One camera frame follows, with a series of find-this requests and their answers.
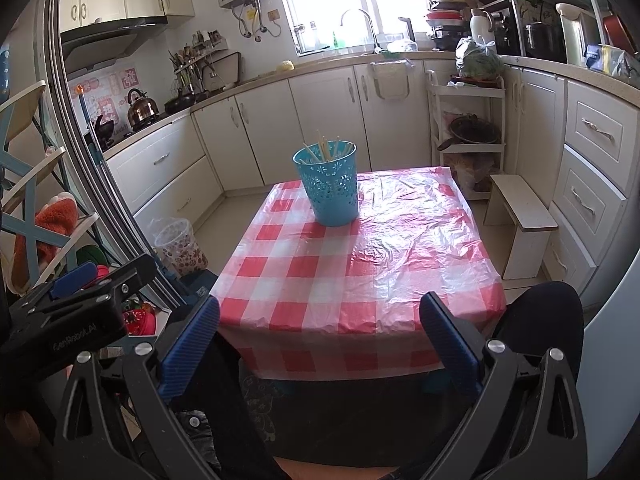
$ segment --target white thermos jug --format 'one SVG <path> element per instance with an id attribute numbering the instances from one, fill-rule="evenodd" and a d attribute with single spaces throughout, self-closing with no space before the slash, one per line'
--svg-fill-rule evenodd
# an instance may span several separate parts
<path id="1" fill-rule="evenodd" d="M 479 44 L 494 42 L 489 47 L 496 52 L 494 36 L 494 20 L 486 10 L 471 9 L 471 36 Z"/>

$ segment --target black pants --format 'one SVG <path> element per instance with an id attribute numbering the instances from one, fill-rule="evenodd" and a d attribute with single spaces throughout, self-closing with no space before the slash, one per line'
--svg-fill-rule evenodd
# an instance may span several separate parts
<path id="1" fill-rule="evenodd" d="M 543 355 L 561 349 L 574 378 L 582 356 L 582 305 L 565 283 L 536 285 L 507 309 L 494 331 L 512 351 Z M 172 409 L 202 410 L 211 424 L 223 480 L 290 480 L 269 455 L 249 417 L 238 384 L 239 355 L 217 335 L 207 349 L 187 391 L 174 400 Z M 458 426 L 454 421 L 411 464 L 400 467 L 387 479 L 418 480 L 436 459 Z"/>

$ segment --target plastic table cover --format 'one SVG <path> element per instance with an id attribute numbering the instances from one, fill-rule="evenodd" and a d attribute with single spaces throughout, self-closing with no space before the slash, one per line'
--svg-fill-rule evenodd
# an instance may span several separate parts
<path id="1" fill-rule="evenodd" d="M 211 294 L 222 335 L 259 377 L 346 380 L 441 367 L 418 317 L 434 290 L 487 332 L 500 275 L 449 168 L 358 175 L 360 214 L 327 228 L 301 182 L 273 187 Z"/>

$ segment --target metal screw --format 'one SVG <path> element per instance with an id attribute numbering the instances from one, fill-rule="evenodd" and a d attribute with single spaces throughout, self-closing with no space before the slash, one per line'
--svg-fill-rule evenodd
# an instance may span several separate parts
<path id="1" fill-rule="evenodd" d="M 506 348 L 504 343 L 497 339 L 491 339 L 491 341 L 487 343 L 487 346 L 489 347 L 489 350 L 495 354 L 501 354 Z"/>
<path id="2" fill-rule="evenodd" d="M 564 354 L 562 353 L 562 350 L 559 348 L 552 348 L 551 350 L 549 350 L 549 355 L 551 356 L 552 359 L 555 359 L 556 361 L 562 361 L 562 359 L 564 359 Z"/>
<path id="3" fill-rule="evenodd" d="M 136 355 L 147 355 L 149 354 L 154 348 L 151 346 L 151 343 L 140 343 L 139 345 L 137 345 L 134 348 L 134 352 L 136 353 Z"/>
<path id="4" fill-rule="evenodd" d="M 76 357 L 76 361 L 80 364 L 84 364 L 85 362 L 91 360 L 91 352 L 87 352 L 86 350 L 80 352 L 78 357 Z"/>

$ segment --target copper kettle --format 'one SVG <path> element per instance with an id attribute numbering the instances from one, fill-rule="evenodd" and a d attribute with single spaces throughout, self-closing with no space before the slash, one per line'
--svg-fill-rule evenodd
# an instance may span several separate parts
<path id="1" fill-rule="evenodd" d="M 138 96 L 132 101 L 131 95 L 134 93 L 138 94 Z M 144 123 L 149 118 L 159 115 L 156 102 L 151 97 L 147 97 L 143 91 L 138 90 L 137 88 L 129 90 L 127 103 L 129 103 L 127 119 L 129 119 L 129 124 L 131 124 L 132 128 L 136 128 L 139 124 Z"/>

